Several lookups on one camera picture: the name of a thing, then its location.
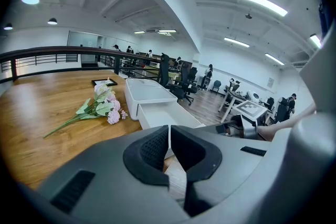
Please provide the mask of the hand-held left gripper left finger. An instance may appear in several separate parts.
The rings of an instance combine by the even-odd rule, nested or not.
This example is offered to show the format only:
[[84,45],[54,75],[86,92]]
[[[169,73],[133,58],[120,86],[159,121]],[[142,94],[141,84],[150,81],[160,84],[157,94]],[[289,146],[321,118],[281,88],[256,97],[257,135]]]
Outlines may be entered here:
[[164,125],[96,143],[25,197],[48,223],[183,223],[163,173],[168,138]]

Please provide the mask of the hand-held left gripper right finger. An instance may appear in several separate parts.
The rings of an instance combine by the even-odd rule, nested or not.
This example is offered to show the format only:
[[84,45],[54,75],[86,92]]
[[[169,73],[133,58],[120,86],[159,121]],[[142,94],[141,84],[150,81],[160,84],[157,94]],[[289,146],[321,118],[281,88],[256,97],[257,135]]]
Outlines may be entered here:
[[289,132],[272,142],[171,127],[171,148],[186,171],[184,210],[192,218],[258,218],[283,161]]

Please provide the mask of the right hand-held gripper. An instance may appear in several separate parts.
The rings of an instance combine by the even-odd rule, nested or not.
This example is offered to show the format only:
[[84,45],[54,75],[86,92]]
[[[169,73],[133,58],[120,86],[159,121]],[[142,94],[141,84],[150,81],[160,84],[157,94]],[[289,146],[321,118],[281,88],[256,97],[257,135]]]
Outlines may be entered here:
[[266,140],[258,132],[258,126],[266,122],[267,109],[264,106],[252,101],[244,101],[233,105],[229,113],[232,117],[227,122],[205,126],[203,130],[223,136]]

